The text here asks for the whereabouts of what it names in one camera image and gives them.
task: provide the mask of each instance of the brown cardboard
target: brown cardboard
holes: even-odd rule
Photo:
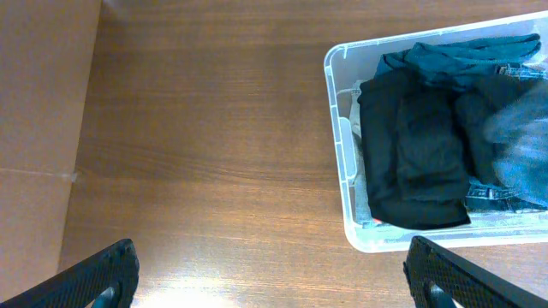
[[[0,171],[0,302],[57,272],[67,177]]]
[[[0,168],[73,172],[99,6],[0,2]]]
[[[0,301],[57,272],[100,5],[0,2]]]

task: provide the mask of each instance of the brown wooden surface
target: brown wooden surface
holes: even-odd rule
[[[129,237],[137,306],[411,306],[345,239],[325,52],[542,2],[105,2],[61,269]],[[548,245],[455,251],[548,297]]]

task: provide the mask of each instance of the clear plastic container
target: clear plastic container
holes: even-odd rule
[[[375,75],[381,55],[409,49],[417,42],[448,44],[470,39],[529,33],[540,34],[542,49],[531,62],[526,64],[547,68],[548,62],[545,59],[548,56],[548,11],[338,44],[327,52],[324,69],[337,154],[344,232],[352,246],[362,252],[402,251],[409,248],[411,238],[415,235],[425,236],[445,247],[548,241],[548,212],[472,213],[470,215],[472,223],[469,225],[430,231],[407,230],[386,224],[372,227],[359,224],[354,219],[355,144],[348,120],[351,105],[350,93],[344,90],[353,88],[357,80],[371,79]]]

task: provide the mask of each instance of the clothing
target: clothing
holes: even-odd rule
[[[495,74],[499,65],[532,58],[540,50],[539,39],[538,34],[529,34],[437,46],[417,43],[410,50],[383,55],[376,76],[407,68],[418,74],[423,85],[464,92],[478,76]]]
[[[541,74],[521,64],[539,50],[539,35],[531,34],[418,43],[383,55],[376,77],[360,85],[359,120],[354,99],[350,111],[361,148],[353,183],[356,221],[373,217],[402,228],[433,229],[470,223],[464,204],[476,211],[537,210],[501,187],[496,170],[509,170],[509,176],[533,172],[497,161],[508,145],[489,139],[500,127],[491,125],[490,135],[485,124],[536,83],[530,79]],[[545,166],[548,174],[548,160]],[[470,175],[479,180],[470,181]]]
[[[369,223],[371,211],[368,206],[367,188],[366,188],[366,171],[363,162],[363,154],[361,152],[361,124],[360,124],[360,105],[358,97],[361,94],[360,84],[362,80],[354,83],[354,88],[350,92],[352,103],[350,105],[350,126],[352,127],[352,135],[354,137],[354,156],[356,161],[356,176],[351,182],[354,185],[354,219],[361,224]]]
[[[515,188],[485,185],[475,178],[470,179],[470,184],[470,190],[464,201],[469,211],[532,212],[547,210],[543,205],[530,203],[519,198],[520,192]]]
[[[442,107],[449,93],[429,91],[407,69],[364,82],[360,89],[361,145],[372,216],[414,229],[470,223],[460,200],[468,190],[462,146],[453,127],[446,125],[450,112]],[[441,99],[439,104],[427,103],[434,98]],[[432,137],[428,125],[438,125]],[[416,150],[409,146],[415,143],[420,143]],[[430,165],[447,168],[437,173]]]
[[[487,139],[506,150],[494,163],[501,182],[520,198],[548,207],[548,81],[539,82],[514,104],[490,118]]]
[[[485,122],[497,111],[512,104],[529,90],[536,80],[520,81],[504,75],[479,77],[472,88],[455,101],[457,123],[464,128],[474,174],[481,183],[500,184],[492,163],[502,146],[487,141]]]

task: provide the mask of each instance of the black textured object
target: black textured object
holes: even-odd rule
[[[415,236],[403,271],[417,307],[548,307],[541,299],[432,241]]]
[[[139,280],[139,260],[130,239],[120,240],[103,251],[64,270],[38,286],[9,299],[0,308],[82,308],[109,289],[107,300],[93,307],[125,308],[131,305]]]

